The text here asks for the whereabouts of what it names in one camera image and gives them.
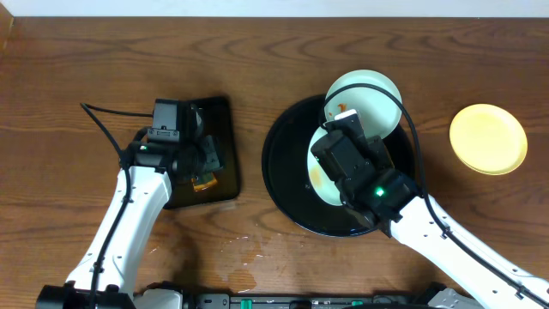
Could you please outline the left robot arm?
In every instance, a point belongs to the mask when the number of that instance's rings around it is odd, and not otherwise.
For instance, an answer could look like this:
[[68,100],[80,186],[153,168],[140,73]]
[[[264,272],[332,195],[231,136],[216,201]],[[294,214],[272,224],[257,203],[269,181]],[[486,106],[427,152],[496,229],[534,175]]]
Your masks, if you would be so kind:
[[181,142],[134,139],[122,153],[111,204],[81,262],[62,286],[45,285],[38,308],[192,308],[192,295],[170,282],[135,293],[136,275],[160,211],[178,179],[222,168],[212,136]]

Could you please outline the orange green scrub sponge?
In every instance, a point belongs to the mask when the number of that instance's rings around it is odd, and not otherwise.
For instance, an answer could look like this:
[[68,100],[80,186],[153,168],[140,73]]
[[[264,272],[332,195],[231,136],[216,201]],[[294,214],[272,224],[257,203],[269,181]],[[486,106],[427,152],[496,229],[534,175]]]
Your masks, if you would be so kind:
[[192,187],[194,192],[204,191],[208,188],[216,186],[218,180],[215,177],[214,173],[204,173],[202,175],[195,176],[192,180]]

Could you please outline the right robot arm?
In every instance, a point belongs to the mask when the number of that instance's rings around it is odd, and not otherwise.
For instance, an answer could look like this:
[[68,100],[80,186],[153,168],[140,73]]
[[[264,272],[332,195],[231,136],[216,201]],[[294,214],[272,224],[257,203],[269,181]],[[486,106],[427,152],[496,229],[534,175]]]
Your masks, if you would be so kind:
[[435,264],[485,308],[546,308],[548,282],[513,264],[422,192],[406,137],[317,129],[307,165],[317,195]]

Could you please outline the yellow plate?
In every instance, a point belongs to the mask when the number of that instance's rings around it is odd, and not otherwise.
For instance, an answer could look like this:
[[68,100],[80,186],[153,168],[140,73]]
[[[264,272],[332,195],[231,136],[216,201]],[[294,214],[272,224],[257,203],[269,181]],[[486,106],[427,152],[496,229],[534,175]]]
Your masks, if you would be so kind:
[[528,152],[520,122],[503,108],[489,104],[460,110],[450,123],[449,141],[464,165],[487,175],[516,170]]

